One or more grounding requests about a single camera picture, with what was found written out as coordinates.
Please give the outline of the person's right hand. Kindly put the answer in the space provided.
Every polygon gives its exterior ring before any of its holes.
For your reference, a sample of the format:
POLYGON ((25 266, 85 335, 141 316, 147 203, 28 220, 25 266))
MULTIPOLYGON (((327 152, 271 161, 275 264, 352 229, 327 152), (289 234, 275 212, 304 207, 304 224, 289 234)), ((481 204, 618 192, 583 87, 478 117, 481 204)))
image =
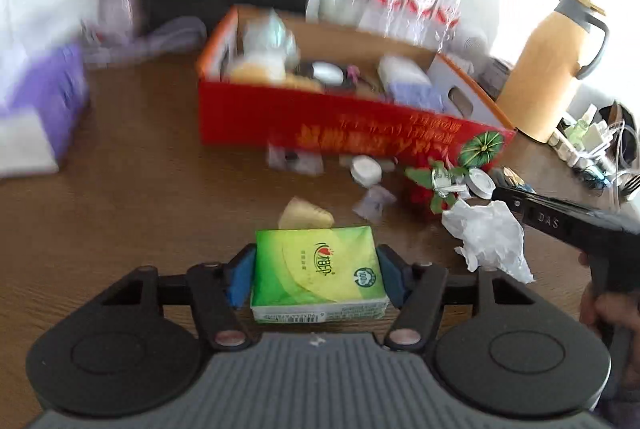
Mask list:
POLYGON ((579 307, 579 321, 599 338, 604 337, 605 324, 624 327, 631 332, 632 348, 636 348, 639 326, 639 311, 636 299, 621 293, 602 293, 596 296, 591 283, 582 293, 579 307))

